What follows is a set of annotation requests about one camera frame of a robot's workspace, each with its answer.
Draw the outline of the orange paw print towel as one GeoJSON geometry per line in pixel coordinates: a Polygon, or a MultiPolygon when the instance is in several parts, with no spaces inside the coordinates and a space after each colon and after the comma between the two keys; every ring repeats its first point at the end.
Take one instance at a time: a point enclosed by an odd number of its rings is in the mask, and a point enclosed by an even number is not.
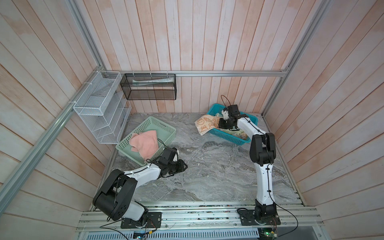
{"type": "Polygon", "coordinates": [[[242,139],[242,140],[248,139],[248,136],[244,131],[233,131],[233,132],[231,132],[231,135],[234,137],[237,137],[239,139],[242,139]]]}

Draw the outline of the teal plastic basket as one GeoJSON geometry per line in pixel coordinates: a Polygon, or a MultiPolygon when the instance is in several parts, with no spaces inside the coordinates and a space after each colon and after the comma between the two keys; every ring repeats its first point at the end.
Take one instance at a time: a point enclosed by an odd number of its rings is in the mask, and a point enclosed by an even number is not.
{"type": "MultiPolygon", "coordinates": [[[[213,104],[211,106],[211,108],[209,109],[209,111],[207,112],[207,114],[210,115],[210,116],[215,117],[217,114],[221,114],[222,111],[225,108],[226,107],[224,105],[213,104]]],[[[258,118],[257,117],[252,116],[252,115],[248,115],[248,114],[246,114],[244,112],[240,112],[238,107],[233,108],[233,109],[237,110],[238,114],[240,114],[240,115],[246,115],[254,125],[256,125],[256,126],[258,125],[258,118]]],[[[239,145],[239,146],[241,146],[241,145],[243,145],[245,143],[250,143],[251,142],[251,139],[248,136],[246,136],[245,140],[242,139],[242,138],[237,137],[235,135],[235,131],[229,131],[229,133],[227,133],[227,132],[224,132],[222,130],[211,129],[211,130],[209,130],[209,133],[213,134],[213,135],[215,135],[217,137],[220,137],[222,139],[225,139],[225,140],[227,140],[229,142],[232,142],[232,143],[234,143],[236,145],[239,145]]]]}

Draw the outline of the pink orange patterned towel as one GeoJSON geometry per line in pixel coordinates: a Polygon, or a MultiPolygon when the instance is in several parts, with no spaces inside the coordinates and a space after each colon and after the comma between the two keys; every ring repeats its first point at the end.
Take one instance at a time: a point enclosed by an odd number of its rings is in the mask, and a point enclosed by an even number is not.
{"type": "Polygon", "coordinates": [[[201,136],[208,133],[210,130],[219,128],[220,117],[203,115],[195,121],[195,126],[201,136]]]}

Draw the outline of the plain pink towel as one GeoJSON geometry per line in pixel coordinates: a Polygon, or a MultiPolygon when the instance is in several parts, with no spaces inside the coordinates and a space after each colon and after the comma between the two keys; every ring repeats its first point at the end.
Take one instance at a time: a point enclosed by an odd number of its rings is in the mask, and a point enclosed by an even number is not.
{"type": "Polygon", "coordinates": [[[144,159],[150,159],[159,149],[157,132],[150,130],[140,134],[134,133],[129,140],[133,152],[137,152],[144,159]]]}

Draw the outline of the green yellow striped towel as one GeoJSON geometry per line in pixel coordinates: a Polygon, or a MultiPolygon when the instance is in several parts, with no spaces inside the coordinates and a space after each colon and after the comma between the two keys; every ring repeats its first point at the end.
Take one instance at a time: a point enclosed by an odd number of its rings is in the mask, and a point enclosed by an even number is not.
{"type": "Polygon", "coordinates": [[[240,135],[242,133],[241,130],[227,130],[227,129],[221,129],[221,128],[219,128],[219,130],[230,135],[240,135]]]}

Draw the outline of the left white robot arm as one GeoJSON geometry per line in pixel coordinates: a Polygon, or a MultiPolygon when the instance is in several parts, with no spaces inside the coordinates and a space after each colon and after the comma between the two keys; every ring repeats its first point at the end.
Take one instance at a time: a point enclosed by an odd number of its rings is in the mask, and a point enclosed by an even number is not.
{"type": "Polygon", "coordinates": [[[176,148],[167,147],[160,156],[148,160],[148,164],[139,169],[124,172],[113,170],[94,196],[93,206],[114,221],[143,220],[148,209],[133,201],[135,190],[148,182],[184,172],[188,165],[179,157],[179,153],[176,148]]]}

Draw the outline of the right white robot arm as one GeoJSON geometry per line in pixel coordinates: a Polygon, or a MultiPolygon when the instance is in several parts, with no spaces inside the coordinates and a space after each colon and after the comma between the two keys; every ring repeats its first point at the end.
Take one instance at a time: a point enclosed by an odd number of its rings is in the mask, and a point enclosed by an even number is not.
{"type": "Polygon", "coordinates": [[[267,133],[254,124],[246,114],[241,114],[237,105],[230,105],[222,110],[219,128],[230,131],[241,130],[250,139],[250,159],[257,171],[257,197],[261,206],[275,203],[272,187],[272,169],[276,159],[275,135],[267,133]]]}

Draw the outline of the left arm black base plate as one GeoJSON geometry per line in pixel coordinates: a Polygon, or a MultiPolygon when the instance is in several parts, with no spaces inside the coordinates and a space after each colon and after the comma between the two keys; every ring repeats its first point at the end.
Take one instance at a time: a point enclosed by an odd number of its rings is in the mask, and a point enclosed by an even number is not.
{"type": "Polygon", "coordinates": [[[135,229],[135,228],[155,228],[161,227],[162,213],[161,212],[146,212],[142,217],[135,221],[129,218],[123,218],[121,229],[135,229]]]}

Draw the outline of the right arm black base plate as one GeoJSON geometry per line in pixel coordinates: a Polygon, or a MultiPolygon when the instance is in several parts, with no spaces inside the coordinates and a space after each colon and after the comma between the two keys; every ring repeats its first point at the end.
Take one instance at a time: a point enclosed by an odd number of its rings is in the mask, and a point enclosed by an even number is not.
{"type": "Polygon", "coordinates": [[[257,213],[256,210],[240,208],[237,209],[237,213],[240,216],[242,226],[277,226],[281,224],[281,220],[278,216],[263,217],[259,213],[257,213]]]}

